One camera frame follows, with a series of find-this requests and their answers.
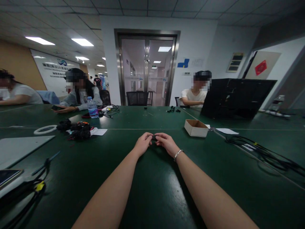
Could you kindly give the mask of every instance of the hand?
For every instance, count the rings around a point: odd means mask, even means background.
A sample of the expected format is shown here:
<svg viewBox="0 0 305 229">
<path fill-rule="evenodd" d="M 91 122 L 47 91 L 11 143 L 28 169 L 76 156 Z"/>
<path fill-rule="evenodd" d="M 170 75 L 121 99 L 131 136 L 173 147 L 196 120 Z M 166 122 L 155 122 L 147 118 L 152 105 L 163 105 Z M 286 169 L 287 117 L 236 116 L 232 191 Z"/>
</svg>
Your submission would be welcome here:
<svg viewBox="0 0 305 229">
<path fill-rule="evenodd" d="M 66 106 L 61 106 L 61 105 L 57 105 L 57 106 L 64 108 L 62 110 L 54 111 L 55 113 L 59 113 L 59 114 L 65 114 L 65 113 L 69 113 L 69 112 L 78 110 L 78 108 L 76 108 L 76 107 L 66 107 Z"/>
<path fill-rule="evenodd" d="M 164 133 L 157 133 L 156 136 L 156 144 L 157 146 L 162 146 L 166 149 L 167 153 L 174 158 L 176 153 L 180 150 L 179 147 L 176 145 L 174 140 L 170 135 Z"/>
<path fill-rule="evenodd" d="M 144 133 L 139 137 L 132 151 L 136 153 L 138 157 L 141 157 L 146 152 L 149 145 L 152 144 L 152 138 L 153 134 L 148 132 Z"/>
</svg>

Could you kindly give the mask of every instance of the double door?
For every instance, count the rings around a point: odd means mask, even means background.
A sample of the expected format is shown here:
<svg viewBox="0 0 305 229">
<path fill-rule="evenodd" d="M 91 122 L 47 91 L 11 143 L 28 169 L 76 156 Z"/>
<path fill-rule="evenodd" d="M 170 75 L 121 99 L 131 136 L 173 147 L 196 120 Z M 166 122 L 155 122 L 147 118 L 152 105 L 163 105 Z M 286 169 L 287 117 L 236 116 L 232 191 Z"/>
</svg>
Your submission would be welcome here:
<svg viewBox="0 0 305 229">
<path fill-rule="evenodd" d="M 147 104 L 168 106 L 173 81 L 176 37 L 119 36 L 120 94 L 127 105 L 126 92 L 148 92 Z"/>
</svg>

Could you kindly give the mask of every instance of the cardboard box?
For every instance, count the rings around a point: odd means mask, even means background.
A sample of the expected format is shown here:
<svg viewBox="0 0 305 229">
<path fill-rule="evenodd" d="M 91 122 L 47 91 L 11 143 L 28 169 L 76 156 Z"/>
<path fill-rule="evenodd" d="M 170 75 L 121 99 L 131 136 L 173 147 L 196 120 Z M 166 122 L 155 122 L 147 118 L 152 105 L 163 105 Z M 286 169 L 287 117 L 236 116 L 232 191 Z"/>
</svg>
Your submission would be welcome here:
<svg viewBox="0 0 305 229">
<path fill-rule="evenodd" d="M 206 137 L 209 128 L 199 120 L 186 119 L 184 128 L 190 136 Z"/>
</svg>

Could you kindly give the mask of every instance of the white cable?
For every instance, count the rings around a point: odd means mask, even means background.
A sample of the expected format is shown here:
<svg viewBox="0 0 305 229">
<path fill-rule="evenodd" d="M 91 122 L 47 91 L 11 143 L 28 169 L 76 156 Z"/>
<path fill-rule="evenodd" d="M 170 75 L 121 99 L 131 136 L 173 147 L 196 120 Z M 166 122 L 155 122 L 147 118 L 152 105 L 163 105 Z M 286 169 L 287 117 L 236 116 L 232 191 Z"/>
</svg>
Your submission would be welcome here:
<svg viewBox="0 0 305 229">
<path fill-rule="evenodd" d="M 46 128 L 50 128 L 50 127 L 53 127 L 53 128 L 50 129 L 50 130 L 46 130 L 46 131 L 40 132 L 41 130 L 46 129 Z M 56 130 L 56 127 L 57 127 L 57 125 L 45 126 L 45 127 L 42 127 L 42 128 L 39 128 L 39 129 L 35 130 L 35 131 L 34 131 L 34 134 L 35 134 L 35 135 L 47 134 L 47 133 L 50 133 L 50 132 Z"/>
</svg>

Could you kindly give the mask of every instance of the plastic bottle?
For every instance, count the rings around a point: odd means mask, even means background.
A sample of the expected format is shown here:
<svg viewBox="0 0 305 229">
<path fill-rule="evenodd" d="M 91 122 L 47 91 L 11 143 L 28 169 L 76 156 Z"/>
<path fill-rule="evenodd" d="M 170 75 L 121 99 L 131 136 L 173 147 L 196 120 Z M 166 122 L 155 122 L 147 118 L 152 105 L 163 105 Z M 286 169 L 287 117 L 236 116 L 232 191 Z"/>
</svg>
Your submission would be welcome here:
<svg viewBox="0 0 305 229">
<path fill-rule="evenodd" d="M 272 104 L 269 107 L 270 111 L 278 111 L 280 106 L 282 105 L 283 101 L 285 99 L 284 95 L 280 95 L 279 97 L 275 98 L 272 102 Z"/>
<path fill-rule="evenodd" d="M 88 96 L 88 102 L 87 102 L 89 115 L 91 118 L 98 118 L 98 107 L 95 104 L 95 101 L 92 100 L 91 96 Z"/>
</svg>

